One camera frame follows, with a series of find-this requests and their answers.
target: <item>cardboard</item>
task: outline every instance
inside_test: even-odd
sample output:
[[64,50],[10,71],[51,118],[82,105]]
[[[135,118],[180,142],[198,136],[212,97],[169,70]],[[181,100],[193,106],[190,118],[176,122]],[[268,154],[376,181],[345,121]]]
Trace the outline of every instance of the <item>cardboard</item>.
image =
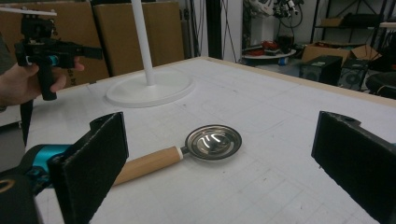
[[381,54],[368,45],[322,41],[305,47],[302,62],[309,62],[321,55],[341,56],[343,63],[347,58],[373,61],[381,57]]
[[[93,10],[111,76],[142,70],[132,5],[98,5]],[[178,2],[144,3],[143,13],[152,65],[184,60]]]
[[326,18],[320,21],[320,26],[336,27],[340,26],[343,22],[343,18]]
[[[97,34],[91,5],[82,3],[41,3],[41,4],[8,4],[14,8],[27,7],[32,10],[57,12],[57,16],[39,16],[41,19],[54,19],[57,35],[54,39],[70,41],[86,47],[101,48]],[[0,33],[2,34],[13,60],[16,62],[14,44],[23,39],[21,34],[21,14],[0,11]],[[106,61],[80,57],[85,70],[82,72],[72,69],[64,70],[67,74],[66,87],[93,83],[96,80],[109,77]]]

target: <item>ladle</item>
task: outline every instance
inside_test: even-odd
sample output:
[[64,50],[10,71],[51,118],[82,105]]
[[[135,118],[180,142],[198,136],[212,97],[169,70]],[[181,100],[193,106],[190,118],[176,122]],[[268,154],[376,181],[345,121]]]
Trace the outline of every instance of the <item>ladle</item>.
[[189,152],[202,160],[221,160],[233,155],[241,144],[242,137],[236,130],[223,125],[207,125],[192,131],[182,148],[169,147],[126,162],[113,186],[181,161]]

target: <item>person's hand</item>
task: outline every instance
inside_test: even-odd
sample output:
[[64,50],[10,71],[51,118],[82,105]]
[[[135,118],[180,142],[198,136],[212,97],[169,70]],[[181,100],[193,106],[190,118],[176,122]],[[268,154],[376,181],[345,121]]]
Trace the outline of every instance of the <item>person's hand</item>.
[[[83,71],[84,65],[79,62],[79,57],[75,58],[75,70]],[[41,94],[38,78],[35,75],[38,72],[38,66],[20,67],[14,64],[9,70],[0,76],[0,105],[20,105],[35,99]],[[64,88],[66,84],[66,75],[63,69],[52,68],[54,84],[50,91],[56,92]]]

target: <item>ladle handle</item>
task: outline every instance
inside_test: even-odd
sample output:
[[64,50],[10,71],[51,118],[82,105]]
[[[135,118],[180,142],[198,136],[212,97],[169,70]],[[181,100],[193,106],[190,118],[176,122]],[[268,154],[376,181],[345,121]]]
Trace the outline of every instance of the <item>ladle handle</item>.
[[160,170],[182,159],[183,154],[179,148],[169,147],[148,154],[147,156],[128,161],[123,166],[113,186]]

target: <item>lamp base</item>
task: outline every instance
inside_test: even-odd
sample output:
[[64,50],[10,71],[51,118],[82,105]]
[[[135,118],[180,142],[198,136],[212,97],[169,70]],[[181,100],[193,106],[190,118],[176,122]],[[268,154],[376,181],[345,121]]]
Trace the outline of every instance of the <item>lamp base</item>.
[[112,86],[107,100],[116,106],[139,108],[164,105],[189,94],[194,83],[179,72],[155,72],[155,85],[148,86],[145,74],[132,76]]

